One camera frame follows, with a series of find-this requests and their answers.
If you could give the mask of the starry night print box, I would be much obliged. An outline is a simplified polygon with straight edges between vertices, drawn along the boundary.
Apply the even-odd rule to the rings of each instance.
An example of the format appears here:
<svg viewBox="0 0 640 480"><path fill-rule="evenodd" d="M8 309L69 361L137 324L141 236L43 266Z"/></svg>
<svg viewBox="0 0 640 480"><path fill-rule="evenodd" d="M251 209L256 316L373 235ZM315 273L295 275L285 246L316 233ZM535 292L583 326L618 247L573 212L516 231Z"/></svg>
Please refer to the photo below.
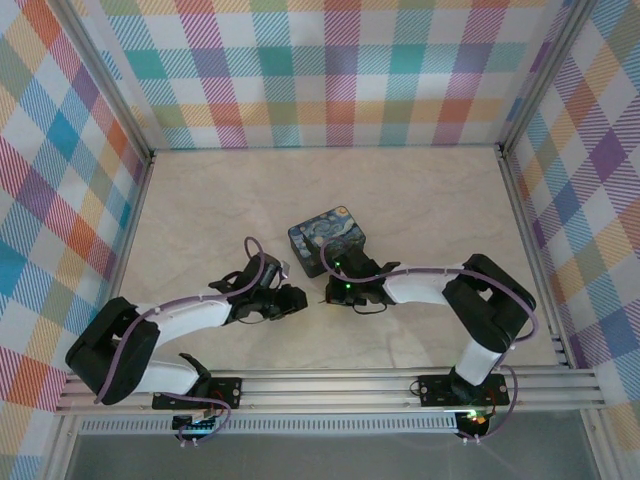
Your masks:
<svg viewBox="0 0 640 480"><path fill-rule="evenodd" d="M366 235L345 206L338 206L289 228L288 238L299 264L308 278L326 272L320 260L324 242L336 238L326 247L326 256L332 259L348 247L363 247Z"/></svg>

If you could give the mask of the right controller circuit board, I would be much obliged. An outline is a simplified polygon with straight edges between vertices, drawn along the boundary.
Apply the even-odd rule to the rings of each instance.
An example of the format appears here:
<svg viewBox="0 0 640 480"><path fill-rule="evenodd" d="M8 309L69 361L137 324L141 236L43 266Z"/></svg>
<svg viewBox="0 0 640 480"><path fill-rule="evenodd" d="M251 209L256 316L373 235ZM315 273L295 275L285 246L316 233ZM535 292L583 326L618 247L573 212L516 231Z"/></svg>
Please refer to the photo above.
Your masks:
<svg viewBox="0 0 640 480"><path fill-rule="evenodd" d="M489 427L491 416L486 412L469 410L456 413L457 428L459 430L482 430Z"/></svg>

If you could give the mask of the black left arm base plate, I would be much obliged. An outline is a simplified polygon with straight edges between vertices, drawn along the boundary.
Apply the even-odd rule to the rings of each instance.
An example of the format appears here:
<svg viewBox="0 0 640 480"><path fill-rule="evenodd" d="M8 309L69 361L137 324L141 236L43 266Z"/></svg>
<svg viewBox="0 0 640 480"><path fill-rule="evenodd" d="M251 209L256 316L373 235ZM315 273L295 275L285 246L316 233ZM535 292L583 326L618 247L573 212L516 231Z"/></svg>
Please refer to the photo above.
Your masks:
<svg viewBox="0 0 640 480"><path fill-rule="evenodd" d="M231 409L240 405L242 394L242 379L239 377L211 377L198 380L186 393L185 397L205 398L205 401L193 401L176 398L175 394L167 395L160 392L153 397L154 410L195 410L219 408L210 399L223 401Z"/></svg>

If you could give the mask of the aluminium mounting rail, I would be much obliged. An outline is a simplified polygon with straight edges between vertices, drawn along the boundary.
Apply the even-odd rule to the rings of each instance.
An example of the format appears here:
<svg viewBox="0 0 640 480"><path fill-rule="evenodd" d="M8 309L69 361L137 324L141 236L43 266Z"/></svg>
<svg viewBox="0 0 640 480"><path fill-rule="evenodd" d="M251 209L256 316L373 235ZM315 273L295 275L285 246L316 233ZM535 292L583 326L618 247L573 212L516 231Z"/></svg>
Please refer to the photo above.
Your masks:
<svg viewBox="0 0 640 480"><path fill-rule="evenodd" d="M242 379L238 413L396 413L402 411L556 411L597 409L604 396L590 370L560 367L503 366L510 397L507 406L422 407L418 377L446 375L444 369L356 369L356 370L246 370L218 371L212 377ZM157 393L133 393L114 405L103 405L77 376L71 376L62 391L56 414L177 413L186 410L154 410Z"/></svg>

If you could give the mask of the aluminium side rail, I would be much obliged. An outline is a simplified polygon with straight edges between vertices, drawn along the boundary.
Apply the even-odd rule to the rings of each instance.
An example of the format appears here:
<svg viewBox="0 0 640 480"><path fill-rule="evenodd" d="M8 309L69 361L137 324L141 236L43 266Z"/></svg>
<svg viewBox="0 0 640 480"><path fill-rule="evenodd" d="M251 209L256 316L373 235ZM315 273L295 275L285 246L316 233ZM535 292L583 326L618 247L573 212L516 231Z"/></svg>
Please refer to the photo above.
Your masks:
<svg viewBox="0 0 640 480"><path fill-rule="evenodd" d="M117 295L130 258L152 170L151 166L145 170L135 208L125 229L122 251L116 258L107 259L111 279L100 280L94 276L86 282L95 290L97 313L68 352L70 365L87 381L92 391L102 398L111 396L112 402L119 400L114 393L116 390L125 394L139 383L159 336L157 325L146 320L153 314L151 310L140 313L137 305Z"/></svg>
<svg viewBox="0 0 640 480"><path fill-rule="evenodd" d="M494 146L494 150L522 239L525 255L533 276L539 299L539 309L545 315L547 330L551 336L558 363L567 368L575 368L575 358L560 318L559 308L553 295L551 283L546 276L542 255L538 248L533 229L533 223L526 212L525 203L518 189L515 174L508 161L508 155L500 143Z"/></svg>

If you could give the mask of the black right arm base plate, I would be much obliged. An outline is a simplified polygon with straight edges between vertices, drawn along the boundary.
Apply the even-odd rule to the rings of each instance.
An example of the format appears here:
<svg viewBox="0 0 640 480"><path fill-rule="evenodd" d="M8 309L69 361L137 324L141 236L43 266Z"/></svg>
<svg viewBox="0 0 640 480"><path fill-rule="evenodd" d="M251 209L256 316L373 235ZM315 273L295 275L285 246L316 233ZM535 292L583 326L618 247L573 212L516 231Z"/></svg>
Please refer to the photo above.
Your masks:
<svg viewBox="0 0 640 480"><path fill-rule="evenodd" d="M418 377L422 407L507 406L510 397L505 377L490 374L483 383L473 386L461 377L422 375Z"/></svg>

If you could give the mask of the left controller circuit board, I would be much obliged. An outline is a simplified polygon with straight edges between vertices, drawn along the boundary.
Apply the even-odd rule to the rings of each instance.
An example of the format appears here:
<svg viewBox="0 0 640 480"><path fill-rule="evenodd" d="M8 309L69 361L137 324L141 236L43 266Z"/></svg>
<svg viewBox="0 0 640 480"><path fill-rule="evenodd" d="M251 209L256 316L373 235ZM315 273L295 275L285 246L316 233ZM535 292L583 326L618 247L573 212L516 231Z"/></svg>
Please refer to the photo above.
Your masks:
<svg viewBox="0 0 640 480"><path fill-rule="evenodd" d="M222 415L210 415L201 420L195 420L193 415L175 415L171 420L171 429L181 431L183 435L204 436L212 433L222 419Z"/></svg>

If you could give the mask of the controller circuit board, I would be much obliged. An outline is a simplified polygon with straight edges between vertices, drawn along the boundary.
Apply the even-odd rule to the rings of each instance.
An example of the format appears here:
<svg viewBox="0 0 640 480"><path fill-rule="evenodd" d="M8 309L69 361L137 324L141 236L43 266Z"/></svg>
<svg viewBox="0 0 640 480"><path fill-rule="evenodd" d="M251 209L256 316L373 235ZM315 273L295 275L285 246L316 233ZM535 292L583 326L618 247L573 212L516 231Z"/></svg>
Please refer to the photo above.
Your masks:
<svg viewBox="0 0 640 480"><path fill-rule="evenodd" d="M491 416L486 412L469 410L456 413L457 428L459 430L482 430L489 427Z"/></svg>
<svg viewBox="0 0 640 480"><path fill-rule="evenodd" d="M222 415L210 415L201 420L195 420L193 415L175 415L171 420L171 429L181 431L183 435L204 436L212 433L222 419Z"/></svg>

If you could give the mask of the aluminium frame post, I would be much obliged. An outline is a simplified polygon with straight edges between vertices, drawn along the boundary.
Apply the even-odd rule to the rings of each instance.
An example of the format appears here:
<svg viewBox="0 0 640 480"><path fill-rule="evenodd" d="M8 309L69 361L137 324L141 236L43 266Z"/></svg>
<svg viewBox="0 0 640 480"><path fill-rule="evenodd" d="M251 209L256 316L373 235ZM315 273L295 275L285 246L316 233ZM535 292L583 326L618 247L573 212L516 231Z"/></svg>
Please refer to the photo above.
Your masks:
<svg viewBox="0 0 640 480"><path fill-rule="evenodd" d="M46 0L46 2L70 37L99 91L105 96L115 116L121 122L123 130L128 135L136 152L147 163L152 163L155 151L144 137L142 129L131 113L98 48L90 38L80 16L75 11L71 0Z"/></svg>
<svg viewBox="0 0 640 480"><path fill-rule="evenodd" d="M549 0L535 24L523 66L506 97L504 121L494 135L495 151L505 158L531 121L552 80L599 0Z"/></svg>

